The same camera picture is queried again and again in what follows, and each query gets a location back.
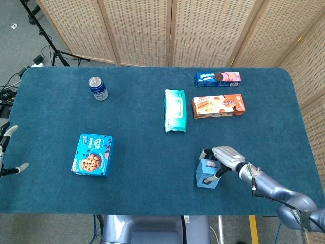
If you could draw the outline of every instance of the gray floor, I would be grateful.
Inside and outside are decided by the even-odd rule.
[[[33,8],[35,1],[28,2]],[[44,15],[37,14],[42,27],[53,37],[58,49],[65,48],[57,34],[52,29]],[[17,24],[16,29],[10,26]],[[30,25],[26,10],[19,0],[0,1],[0,85],[4,85],[10,76],[23,67],[33,64],[33,59],[41,54],[41,48],[48,45],[44,37],[38,35],[38,29]],[[44,49],[44,65],[50,65],[49,49]],[[76,60],[68,61],[76,66]],[[80,66],[111,66],[100,62],[82,61]],[[19,79],[14,77],[10,84]],[[210,218],[210,225],[218,230],[217,218]],[[260,243],[274,243],[279,220],[276,217],[257,217],[257,228]],[[251,243],[248,216],[223,217],[225,243],[237,241]],[[93,235],[92,215],[55,215],[55,214],[20,214],[0,213],[0,242],[1,243],[89,243]],[[212,243],[217,243],[211,233]],[[304,243],[301,233],[283,227],[279,243]]]

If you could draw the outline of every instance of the woven panel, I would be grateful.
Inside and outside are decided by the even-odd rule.
[[[177,0],[173,66],[226,66],[255,0]]]
[[[325,244],[325,234],[323,233],[307,233],[308,244]]]
[[[325,18],[323,18],[281,64],[295,85],[299,104],[325,89]]]
[[[38,0],[72,54],[114,62],[96,0]]]
[[[164,66],[169,0],[102,0],[121,64]]]
[[[277,65],[285,50],[324,5],[324,0],[269,0],[240,55],[236,57],[235,66]]]
[[[309,142],[315,158],[318,174],[325,189],[325,101],[302,114]]]

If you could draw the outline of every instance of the wet wipes package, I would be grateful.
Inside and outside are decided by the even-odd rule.
[[[183,90],[165,90],[165,132],[186,131],[186,100]]]

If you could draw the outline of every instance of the cookie package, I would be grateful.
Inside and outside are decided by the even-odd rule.
[[[71,171],[75,174],[107,176],[114,139],[111,136],[81,134]]]
[[[241,94],[195,97],[192,107],[194,118],[241,115],[246,111]]]
[[[194,77],[196,87],[238,86],[240,81],[239,72],[197,73]]]

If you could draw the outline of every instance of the soda can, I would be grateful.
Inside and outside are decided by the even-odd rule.
[[[105,100],[108,97],[108,91],[99,77],[92,77],[89,80],[89,88],[97,100]]]

